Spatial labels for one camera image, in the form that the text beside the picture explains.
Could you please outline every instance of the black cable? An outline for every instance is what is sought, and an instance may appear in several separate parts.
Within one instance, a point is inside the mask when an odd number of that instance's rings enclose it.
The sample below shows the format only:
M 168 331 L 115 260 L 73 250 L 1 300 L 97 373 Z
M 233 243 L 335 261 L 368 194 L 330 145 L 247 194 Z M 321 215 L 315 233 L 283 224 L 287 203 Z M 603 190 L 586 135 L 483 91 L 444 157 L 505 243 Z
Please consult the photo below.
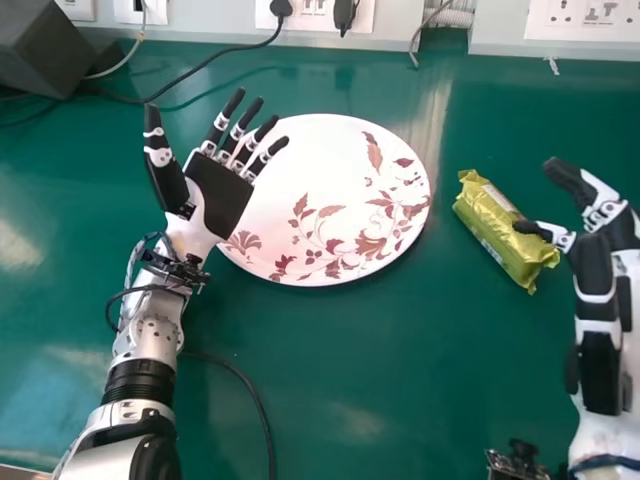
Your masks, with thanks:
M 0 97 L 0 102 L 9 102 L 11 100 L 20 100 L 21 98 L 27 98 L 33 95 L 33 93 L 17 93 L 15 95 L 4 95 Z
M 224 50 L 220 50 L 219 52 L 216 52 L 213 55 L 211 55 L 206 60 L 200 62 L 198 65 L 193 67 L 188 72 L 186 72 L 186 73 L 180 75 L 178 78 L 170 81 L 164 87 L 162 87 L 160 90 L 158 90 L 157 92 L 155 92 L 152 95 L 149 95 L 148 97 L 140 98 L 140 99 L 131 98 L 131 97 L 127 97 L 125 95 L 120 95 L 118 93 L 111 92 L 111 91 L 109 91 L 109 90 L 107 90 L 105 88 L 100 88 L 98 90 L 98 93 L 100 93 L 101 95 L 104 95 L 106 97 L 109 97 L 109 98 L 111 98 L 113 100 L 117 100 L 117 101 L 122 102 L 122 103 L 128 103 L 128 104 L 131 104 L 131 105 L 144 105 L 145 103 L 153 102 L 159 96 L 161 96 L 164 93 L 166 93 L 167 90 L 175 87 L 177 84 L 179 84 L 183 80 L 189 78 L 194 73 L 199 72 L 204 67 L 206 67 L 207 65 L 209 65 L 211 62 L 213 62 L 217 58 L 221 57 L 222 55 L 225 55 L 227 53 L 232 53 L 232 52 L 241 52 L 241 51 L 244 51 L 244 50 L 256 50 L 258 48 L 263 48 L 263 47 L 266 47 L 267 45 L 270 45 L 271 43 L 273 43 L 273 41 L 276 38 L 278 38 L 278 36 L 280 35 L 280 32 L 282 32 L 283 23 L 284 23 L 284 16 L 279 15 L 278 16 L 278 28 L 276 28 L 276 31 L 273 33 L 273 35 L 271 35 L 265 41 L 260 42 L 260 43 L 256 43 L 256 44 L 253 44 L 253 45 L 240 45 L 240 46 L 237 46 L 237 47 L 230 47 L 230 48 L 225 48 Z
M 113 331 L 113 333 L 120 332 L 120 330 L 118 330 L 118 326 L 115 323 L 113 323 L 113 319 L 111 318 L 111 307 L 118 299 L 126 295 L 130 295 L 132 293 L 137 293 L 137 292 L 151 292 L 154 290 L 165 290 L 167 292 L 173 292 L 175 291 L 176 288 L 179 288 L 183 285 L 184 285 L 184 282 L 177 283 L 175 285 L 151 284 L 151 285 L 143 285 L 141 287 L 127 288 L 125 290 L 122 290 L 121 292 L 116 293 L 113 297 L 107 300 L 107 304 L 104 307 L 104 316 L 105 316 L 105 319 L 107 320 L 107 325 L 109 325 L 109 328 Z
M 27 115 L 26 117 L 12 120 L 10 122 L 0 123 L 0 128 L 15 127 L 17 125 L 22 125 L 23 123 L 30 122 L 31 120 L 35 120 L 36 118 L 44 117 L 58 105 L 60 105 L 60 102 L 53 102 L 50 105 L 47 105 L 42 110 L 38 110 L 37 112 L 32 113 L 31 115 Z
M 258 410 L 258 415 L 260 416 L 260 423 L 262 423 L 262 429 L 264 430 L 264 438 L 267 442 L 267 455 L 269 459 L 269 480 L 276 479 L 276 455 L 275 450 L 273 448 L 273 437 L 271 435 L 271 426 L 269 425 L 269 418 L 267 417 L 267 412 L 265 411 L 264 404 L 256 390 L 255 385 L 249 379 L 249 377 L 238 367 L 233 365 L 231 362 L 228 362 L 224 358 L 217 357 L 215 355 L 211 355 L 209 353 L 200 353 L 200 352 L 182 352 L 182 355 L 185 357 L 195 358 L 197 360 L 202 360 L 205 362 L 212 363 L 214 365 L 219 365 L 221 367 L 226 368 L 231 373 L 233 373 L 236 377 L 238 377 L 242 383 L 249 390 L 249 394 L 253 399 L 253 403 L 255 403 L 256 408 Z

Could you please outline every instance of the power outlet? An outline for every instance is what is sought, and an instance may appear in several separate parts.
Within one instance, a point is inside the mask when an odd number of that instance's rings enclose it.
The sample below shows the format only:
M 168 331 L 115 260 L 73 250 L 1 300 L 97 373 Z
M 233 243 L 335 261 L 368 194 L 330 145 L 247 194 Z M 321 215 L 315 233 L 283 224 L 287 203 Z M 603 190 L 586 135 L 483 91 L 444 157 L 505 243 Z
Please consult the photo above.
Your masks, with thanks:
M 142 24 L 142 1 L 147 5 L 147 25 L 168 25 L 168 0 L 114 0 L 117 22 Z
M 531 0 L 525 39 L 640 42 L 640 1 Z
M 293 15 L 285 19 L 284 30 L 337 33 L 333 20 L 335 0 L 289 1 L 293 6 Z M 277 27 L 278 20 L 271 13 L 270 4 L 271 0 L 256 0 L 256 28 L 274 30 Z M 375 7 L 376 0 L 360 0 L 350 32 L 373 33 Z
M 58 6 L 67 14 L 69 20 L 81 22 L 96 21 L 96 5 L 94 0 L 56 0 Z

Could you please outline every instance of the wire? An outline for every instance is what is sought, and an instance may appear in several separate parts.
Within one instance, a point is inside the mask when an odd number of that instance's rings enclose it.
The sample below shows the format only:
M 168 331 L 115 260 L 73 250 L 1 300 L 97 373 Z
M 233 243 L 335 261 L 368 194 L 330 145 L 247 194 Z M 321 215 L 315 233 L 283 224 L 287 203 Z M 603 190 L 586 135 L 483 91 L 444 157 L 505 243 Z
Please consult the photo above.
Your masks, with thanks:
M 10 122 L 0 123 L 0 128 L 15 127 L 17 125 L 22 125 L 23 123 L 30 122 L 31 120 L 35 120 L 36 118 L 44 117 L 49 112 L 53 111 L 53 109 L 58 105 L 60 105 L 60 102 L 53 102 L 50 105 L 47 105 L 42 110 L 39 110 L 31 115 L 27 115 L 26 117 L 19 118 L 18 120 L 12 120 Z
M 211 62 L 213 62 L 214 60 L 220 58 L 223 55 L 226 55 L 227 53 L 242 52 L 242 51 L 245 51 L 245 50 L 256 50 L 256 49 L 263 48 L 263 47 L 266 47 L 266 46 L 270 45 L 271 43 L 274 42 L 274 40 L 276 38 L 278 38 L 278 36 L 282 32 L 282 25 L 283 24 L 284 24 L 284 17 L 283 16 L 279 16 L 278 17 L 278 28 L 276 28 L 276 30 L 273 33 L 273 35 L 271 35 L 265 41 L 260 42 L 260 43 L 256 43 L 256 44 L 253 44 L 253 45 L 240 45 L 240 46 L 237 46 L 237 47 L 230 47 L 230 48 L 225 48 L 224 50 L 220 50 L 219 52 L 214 53 L 209 58 L 207 58 L 204 61 L 200 62 L 198 65 L 193 67 L 188 72 L 180 75 L 178 78 L 176 78 L 176 79 L 172 80 L 171 82 L 167 83 L 160 90 L 158 90 L 157 92 L 155 92 L 152 95 L 149 95 L 148 97 L 140 98 L 140 99 L 126 97 L 124 95 L 120 95 L 118 93 L 111 92 L 111 91 L 106 90 L 104 88 L 100 89 L 98 91 L 98 93 L 100 93 L 101 95 L 105 95 L 105 96 L 107 96 L 107 97 L 109 97 L 109 98 L 111 98 L 113 100 L 117 100 L 117 101 L 122 102 L 122 103 L 128 103 L 128 104 L 131 104 L 131 105 L 144 105 L 145 103 L 153 102 L 155 99 L 157 99 L 158 97 L 160 97 L 161 95 L 166 93 L 171 88 L 175 87 L 177 84 L 179 84 L 183 80 L 186 80 L 187 78 L 189 78 L 194 73 L 199 72 L 204 67 L 209 65 Z
M 416 31 L 413 34 L 413 37 L 411 37 L 411 41 L 409 42 L 409 58 L 411 59 L 411 61 L 413 62 L 413 66 L 418 68 L 420 66 L 420 62 L 418 62 L 418 59 L 416 58 L 415 53 L 413 53 L 413 48 L 415 46 L 416 43 L 416 39 L 418 38 L 418 36 L 420 35 L 420 32 L 422 32 L 423 28 L 426 28 L 427 25 L 429 25 L 429 22 L 431 22 L 432 20 L 434 20 L 439 14 L 440 12 L 444 11 L 446 8 L 448 8 L 451 4 L 453 3 L 453 0 L 447 0 L 446 2 L 444 2 L 442 5 L 440 5 L 438 8 L 436 8 L 433 13 L 431 15 L 429 15 L 424 22 L 422 22 L 422 24 L 416 29 Z
M 271 426 L 269 425 L 269 418 L 267 417 L 267 412 L 265 411 L 264 404 L 260 399 L 260 395 L 256 390 L 255 385 L 249 379 L 249 377 L 238 367 L 233 365 L 231 362 L 228 362 L 224 358 L 217 357 L 215 355 L 211 355 L 208 353 L 200 353 L 200 352 L 182 352 L 182 355 L 189 358 L 195 358 L 197 360 L 202 360 L 205 362 L 212 363 L 214 365 L 220 365 L 221 367 L 226 368 L 231 373 L 233 373 L 236 377 L 238 377 L 242 383 L 249 390 L 249 394 L 253 399 L 253 403 L 255 403 L 256 408 L 258 410 L 258 415 L 260 416 L 260 423 L 262 423 L 262 429 L 264 430 L 264 438 L 267 442 L 267 455 L 269 459 L 269 480 L 276 479 L 276 456 L 275 450 L 273 447 L 273 436 L 271 434 Z
M 10 102 L 11 100 L 20 100 L 21 98 L 30 97 L 33 93 L 17 93 L 15 95 L 6 95 L 0 97 L 0 102 Z
M 629 457 L 622 457 L 619 455 L 596 455 L 595 457 L 588 458 L 577 465 L 569 469 L 570 475 L 584 472 L 585 470 L 592 470 L 594 468 L 604 467 L 617 467 L 621 466 L 633 470 L 634 472 L 640 472 L 640 461 L 634 460 Z
M 144 42 L 144 32 L 147 28 L 147 2 L 146 0 L 142 0 L 140 3 L 142 4 L 142 27 L 140 28 L 140 32 L 138 33 L 138 38 L 136 39 L 136 43 L 133 44 L 133 47 L 131 47 L 131 50 L 129 50 L 129 53 L 127 53 L 127 55 L 118 63 L 116 63 L 113 67 L 105 70 L 104 72 L 94 73 L 93 75 L 87 75 L 86 77 L 84 77 L 85 80 L 93 80 L 95 78 L 106 77 L 107 75 L 111 75 L 116 70 L 119 70 L 124 65 L 126 65 L 126 63 L 131 59 L 131 57 L 133 57 L 133 54 L 136 53 L 136 50 L 138 50 L 138 47 L 142 44 L 142 42 Z
M 174 292 L 176 288 L 182 287 L 183 283 L 177 283 L 174 285 L 160 285 L 160 284 L 150 284 L 150 285 L 142 285 L 141 287 L 131 287 L 125 288 L 121 292 L 116 293 L 113 297 L 107 300 L 107 304 L 104 307 L 104 316 L 107 321 L 107 325 L 114 333 L 120 333 L 120 329 L 118 326 L 113 323 L 113 319 L 111 318 L 111 307 L 113 304 L 120 298 L 130 295 L 132 293 L 137 292 L 151 292 L 155 290 L 164 290 L 167 292 Z

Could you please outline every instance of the electrical cable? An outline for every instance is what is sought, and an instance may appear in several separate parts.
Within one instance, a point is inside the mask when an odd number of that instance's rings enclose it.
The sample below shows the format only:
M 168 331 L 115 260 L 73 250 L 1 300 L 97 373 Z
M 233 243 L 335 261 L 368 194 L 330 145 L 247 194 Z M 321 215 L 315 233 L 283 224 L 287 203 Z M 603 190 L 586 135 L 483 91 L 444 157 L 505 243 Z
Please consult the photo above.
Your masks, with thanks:
M 31 115 L 27 115 L 26 117 L 19 118 L 18 120 L 12 120 L 10 122 L 0 123 L 0 128 L 15 127 L 17 125 L 22 125 L 23 123 L 30 122 L 31 120 L 35 120 L 36 118 L 44 117 L 49 112 L 53 111 L 53 109 L 56 108 L 58 105 L 60 105 L 60 102 L 54 101 L 53 103 L 51 103 L 50 105 L 47 105 L 42 110 L 32 113 Z
M 127 62 L 131 59 L 131 57 L 133 57 L 133 54 L 136 53 L 136 50 L 138 50 L 138 47 L 142 44 L 142 42 L 144 42 L 144 32 L 147 28 L 147 2 L 146 0 L 141 0 L 140 3 L 142 4 L 142 27 L 140 28 L 140 32 L 138 33 L 138 38 L 136 39 L 136 43 L 133 44 L 133 47 L 131 47 L 131 50 L 129 50 L 129 53 L 127 53 L 127 55 L 118 63 L 116 63 L 113 67 L 105 70 L 104 72 L 94 73 L 93 75 L 87 75 L 86 77 L 84 77 L 85 80 L 93 80 L 95 78 L 106 77 L 107 75 L 111 75 L 116 70 L 119 70 L 120 68 L 122 68 L 124 65 L 127 64 Z
M 125 288 L 124 290 L 116 293 L 109 300 L 107 300 L 107 304 L 104 307 L 104 315 L 107 321 L 107 325 L 114 333 L 120 333 L 120 329 L 118 326 L 113 323 L 113 319 L 111 318 L 111 307 L 113 304 L 120 298 L 130 295 L 132 293 L 138 292 L 152 292 L 155 290 L 164 290 L 166 292 L 174 292 L 176 288 L 180 288 L 184 285 L 183 283 L 176 283 L 174 285 L 160 285 L 160 284 L 150 284 L 150 285 L 142 285 L 140 287 L 131 287 Z
M 0 97 L 0 102 L 10 102 L 12 100 L 20 100 L 21 98 L 30 97 L 33 93 L 17 93 L 15 95 L 5 95 Z
M 247 387 L 251 398 L 253 399 L 253 403 L 256 405 L 256 409 L 258 410 L 258 415 L 260 416 L 260 423 L 262 424 L 262 429 L 264 431 L 264 438 L 267 443 L 267 456 L 269 461 L 269 480 L 276 479 L 276 456 L 275 449 L 273 447 L 273 436 L 271 434 L 271 426 L 269 424 L 269 418 L 267 417 L 267 412 L 264 408 L 264 404 L 258 394 L 258 391 L 253 384 L 253 382 L 249 379 L 249 377 L 238 367 L 233 365 L 231 362 L 228 362 L 224 358 L 217 357 L 215 355 L 211 355 L 209 353 L 200 353 L 200 352 L 182 352 L 182 356 L 195 358 L 197 360 L 202 360 L 205 362 L 212 363 L 214 365 L 219 365 L 221 367 L 226 368 L 231 373 L 233 373 L 236 377 L 238 377 L 242 383 Z
M 414 32 L 413 36 L 411 37 L 411 41 L 409 42 L 409 51 L 408 51 L 408 53 L 409 53 L 409 58 L 411 59 L 411 62 L 413 62 L 413 66 L 414 67 L 418 68 L 420 66 L 420 62 L 418 62 L 418 59 L 416 58 L 415 53 L 413 53 L 413 48 L 415 46 L 416 39 L 420 35 L 420 32 L 422 32 L 422 29 L 424 29 L 427 25 L 429 25 L 429 22 L 431 22 L 432 20 L 435 20 L 435 18 L 440 14 L 440 12 L 444 11 L 452 3 L 453 3 L 453 0 L 447 0 L 442 5 L 440 5 L 438 8 L 436 8 L 433 11 L 433 13 L 431 15 L 429 15 L 425 19 L 424 22 L 422 22 L 422 24 L 416 29 L 416 31 Z
M 276 38 L 278 38 L 278 36 L 282 32 L 283 24 L 284 24 L 284 16 L 283 15 L 279 15 L 278 16 L 278 27 L 276 28 L 276 30 L 273 33 L 273 35 L 271 35 L 269 38 L 267 38 L 263 42 L 252 44 L 252 45 L 239 45 L 237 47 L 229 47 L 229 48 L 225 48 L 224 50 L 220 50 L 219 52 L 214 53 L 209 58 L 207 58 L 204 61 L 200 62 L 198 65 L 193 67 L 188 72 L 180 75 L 178 78 L 176 78 L 176 79 L 172 80 L 171 82 L 167 83 L 160 90 L 158 90 L 157 92 L 155 92 L 152 95 L 149 95 L 148 97 L 140 98 L 140 99 L 126 97 L 124 95 L 120 95 L 118 93 L 111 92 L 111 91 L 106 90 L 104 88 L 101 88 L 98 92 L 100 94 L 102 94 L 102 95 L 105 95 L 105 96 L 113 99 L 113 100 L 117 100 L 117 101 L 123 102 L 123 103 L 128 103 L 128 104 L 131 104 L 131 105 L 144 105 L 145 103 L 153 102 L 155 99 L 157 99 L 158 97 L 160 97 L 161 95 L 166 93 L 171 88 L 175 87 L 177 84 L 179 84 L 183 80 L 186 80 L 187 78 L 189 78 L 194 73 L 199 72 L 204 67 L 209 65 L 211 62 L 213 62 L 214 60 L 220 58 L 223 55 L 226 55 L 227 53 L 241 52 L 241 51 L 245 51 L 245 50 L 256 50 L 256 49 L 263 48 L 263 47 L 266 47 L 266 46 L 270 45 L 271 43 L 274 42 L 274 40 Z

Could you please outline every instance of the table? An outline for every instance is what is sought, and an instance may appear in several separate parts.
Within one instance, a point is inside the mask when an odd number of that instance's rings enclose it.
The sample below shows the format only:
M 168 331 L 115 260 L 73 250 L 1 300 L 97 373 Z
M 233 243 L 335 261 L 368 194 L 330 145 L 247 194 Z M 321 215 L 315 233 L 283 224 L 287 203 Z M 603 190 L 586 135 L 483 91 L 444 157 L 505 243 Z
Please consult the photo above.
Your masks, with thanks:
M 415 71 L 397 53 L 268 48 L 222 57 L 163 96 L 178 158 L 237 86 L 260 119 L 326 112 L 378 123 L 424 160 L 424 234 L 390 268 L 296 289 L 211 255 L 185 315 L 187 347 L 258 385 L 279 478 L 483 478 L 483 449 L 510 437 L 555 467 L 577 415 L 562 383 L 573 336 L 570 271 L 516 286 L 451 212 L 457 172 L 477 168 L 531 218 L 580 227 L 542 175 L 552 155 L 640 204 L 640 65 L 469 57 L 464 32 L 426 35 Z M 145 43 L 105 87 L 148 94 L 220 46 Z M 0 104 L 0 121 L 33 107 Z M 139 107 L 79 95 L 0 129 L 0 461 L 51 470 L 100 401 L 111 358 L 106 299 L 133 244 L 163 227 L 142 161 Z M 175 410 L 185 478 L 266 478 L 257 414 L 228 372 L 180 361 Z

